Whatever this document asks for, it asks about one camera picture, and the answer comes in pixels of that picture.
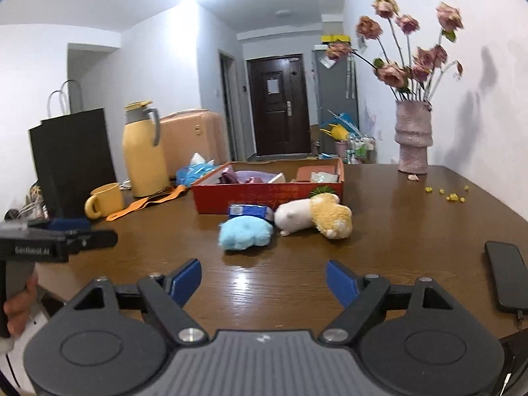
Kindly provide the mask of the person's left hand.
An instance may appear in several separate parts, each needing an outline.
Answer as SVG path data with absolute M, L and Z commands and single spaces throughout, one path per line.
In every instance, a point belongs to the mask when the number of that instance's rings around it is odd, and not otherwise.
M 26 281 L 25 288 L 4 304 L 7 329 L 13 337 L 20 336 L 25 330 L 30 309 L 36 303 L 38 284 L 39 276 L 37 271 L 34 271 Z

